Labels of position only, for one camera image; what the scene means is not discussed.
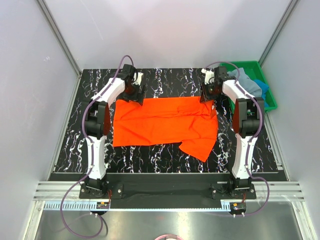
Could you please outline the orange t shirt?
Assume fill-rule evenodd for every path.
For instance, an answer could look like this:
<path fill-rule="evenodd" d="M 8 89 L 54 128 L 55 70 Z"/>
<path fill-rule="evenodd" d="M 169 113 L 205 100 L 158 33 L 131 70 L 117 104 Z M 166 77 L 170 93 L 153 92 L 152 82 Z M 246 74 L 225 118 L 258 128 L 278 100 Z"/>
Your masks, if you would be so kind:
<path fill-rule="evenodd" d="M 113 146 L 178 143 L 179 149 L 206 162 L 218 136 L 214 101 L 198 96 L 146 98 L 142 105 L 117 100 Z"/>

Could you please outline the grey-blue t shirt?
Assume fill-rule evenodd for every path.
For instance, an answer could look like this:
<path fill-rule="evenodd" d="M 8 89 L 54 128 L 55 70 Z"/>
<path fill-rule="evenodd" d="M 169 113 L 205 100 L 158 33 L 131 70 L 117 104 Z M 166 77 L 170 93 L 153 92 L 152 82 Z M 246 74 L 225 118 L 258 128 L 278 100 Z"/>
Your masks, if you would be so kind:
<path fill-rule="evenodd" d="M 257 83 L 250 79 L 250 77 L 245 73 L 243 67 L 239 68 L 238 82 L 249 94 L 255 97 L 262 96 L 262 89 Z"/>

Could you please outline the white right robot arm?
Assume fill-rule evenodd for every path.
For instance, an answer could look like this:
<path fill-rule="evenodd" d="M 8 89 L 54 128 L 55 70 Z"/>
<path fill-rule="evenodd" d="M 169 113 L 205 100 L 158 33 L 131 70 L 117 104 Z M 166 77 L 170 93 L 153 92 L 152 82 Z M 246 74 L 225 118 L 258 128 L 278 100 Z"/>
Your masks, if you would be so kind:
<path fill-rule="evenodd" d="M 203 68 L 201 72 L 204 74 L 201 103 L 215 100 L 222 94 L 234 103 L 232 129 L 236 136 L 235 160 L 228 181 L 211 187 L 212 198 L 255 199 L 252 160 L 258 135 L 264 125 L 264 100 L 245 90 L 238 77 L 230 77 L 225 66 L 218 66 L 214 70 Z"/>

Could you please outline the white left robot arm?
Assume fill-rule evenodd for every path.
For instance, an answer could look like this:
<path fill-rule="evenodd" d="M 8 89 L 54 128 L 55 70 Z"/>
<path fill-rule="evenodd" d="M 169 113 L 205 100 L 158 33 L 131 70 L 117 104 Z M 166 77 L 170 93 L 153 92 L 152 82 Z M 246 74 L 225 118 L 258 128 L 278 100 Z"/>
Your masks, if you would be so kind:
<path fill-rule="evenodd" d="M 82 117 L 82 132 L 88 152 L 88 170 L 83 180 L 83 192 L 103 198 L 108 189 L 105 167 L 105 141 L 111 130 L 110 106 L 116 99 L 143 105 L 146 87 L 141 85 L 143 74 L 130 64 L 113 74 L 107 84 L 87 101 Z"/>

